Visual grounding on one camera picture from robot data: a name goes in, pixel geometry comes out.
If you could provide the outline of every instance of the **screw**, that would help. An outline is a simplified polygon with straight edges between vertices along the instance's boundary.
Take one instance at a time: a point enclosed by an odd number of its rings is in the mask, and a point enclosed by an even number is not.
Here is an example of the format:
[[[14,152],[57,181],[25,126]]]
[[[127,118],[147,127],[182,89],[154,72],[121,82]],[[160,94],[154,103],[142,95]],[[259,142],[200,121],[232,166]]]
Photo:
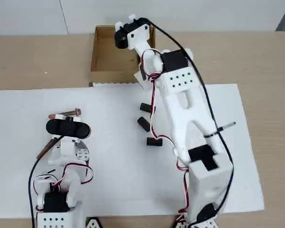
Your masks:
[[[81,109],[80,108],[76,108],[73,111],[69,111],[69,112],[64,112],[64,113],[59,113],[60,115],[65,115],[65,116],[70,116],[70,115],[75,115],[75,116],[79,116],[81,115]],[[56,114],[51,114],[49,115],[49,119],[54,119]]]

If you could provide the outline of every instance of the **wooden table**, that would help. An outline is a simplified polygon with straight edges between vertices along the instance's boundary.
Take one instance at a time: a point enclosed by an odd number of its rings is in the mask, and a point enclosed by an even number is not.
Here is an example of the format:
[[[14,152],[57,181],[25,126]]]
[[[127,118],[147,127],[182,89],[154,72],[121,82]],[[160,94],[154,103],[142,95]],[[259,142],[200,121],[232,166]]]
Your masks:
[[[223,214],[222,228],[285,227],[285,32],[193,32],[174,37],[190,47],[206,83],[240,89],[265,210]],[[0,37],[0,89],[87,87],[93,35]],[[174,49],[157,35],[158,49]],[[169,228],[172,216],[101,218],[104,228]],[[0,219],[0,228],[29,219]]]

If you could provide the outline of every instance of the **white robotic arm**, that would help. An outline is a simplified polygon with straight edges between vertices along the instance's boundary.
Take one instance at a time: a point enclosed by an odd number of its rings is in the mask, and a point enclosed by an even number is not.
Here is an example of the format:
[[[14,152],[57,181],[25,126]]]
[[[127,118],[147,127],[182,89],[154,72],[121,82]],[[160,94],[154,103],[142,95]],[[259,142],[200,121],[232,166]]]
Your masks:
[[[37,194],[37,226],[43,228],[84,228],[82,202],[78,201],[81,184],[93,178],[89,167],[89,150],[81,139],[90,135],[90,127],[79,116],[55,114],[47,123],[52,140],[61,138],[51,147],[49,173],[37,176],[33,187]]]
[[[137,81],[145,90],[152,87],[152,81],[161,93],[171,125],[174,153],[189,172],[189,205],[183,211],[186,225],[212,227],[209,225],[215,224],[213,219],[224,206],[233,176],[232,158],[219,133],[224,127],[217,127],[204,102],[203,84],[193,67],[192,52],[151,48],[147,40],[150,25],[154,24],[134,15],[129,19],[127,24],[116,23],[115,44],[118,48],[135,49],[141,58],[140,71],[135,74]],[[188,107],[181,106],[179,93],[185,94]],[[206,145],[188,151],[188,122],[193,122],[202,132]]]

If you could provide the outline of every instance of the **black block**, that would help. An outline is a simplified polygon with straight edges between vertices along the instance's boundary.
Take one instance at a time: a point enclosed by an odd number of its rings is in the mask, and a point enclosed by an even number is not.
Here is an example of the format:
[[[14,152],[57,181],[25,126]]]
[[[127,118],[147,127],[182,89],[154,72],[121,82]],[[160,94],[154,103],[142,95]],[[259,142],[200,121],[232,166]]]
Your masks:
[[[162,146],[162,139],[147,138],[147,146]]]
[[[144,112],[148,112],[151,113],[151,105],[150,104],[146,104],[146,103],[141,103],[141,106],[139,108],[140,110],[144,111]]]
[[[150,123],[143,117],[140,117],[137,120],[137,123],[146,131],[149,132],[150,131]]]

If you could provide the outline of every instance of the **cardboard box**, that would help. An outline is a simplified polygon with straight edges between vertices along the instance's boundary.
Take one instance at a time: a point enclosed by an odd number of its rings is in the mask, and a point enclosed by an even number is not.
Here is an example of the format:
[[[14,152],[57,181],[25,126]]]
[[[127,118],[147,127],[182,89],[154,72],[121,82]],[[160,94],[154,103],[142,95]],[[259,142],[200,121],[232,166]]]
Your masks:
[[[96,26],[91,79],[93,83],[134,83],[139,56],[134,50],[118,49],[114,43],[114,26]],[[155,28],[150,27],[149,44],[155,47]]]

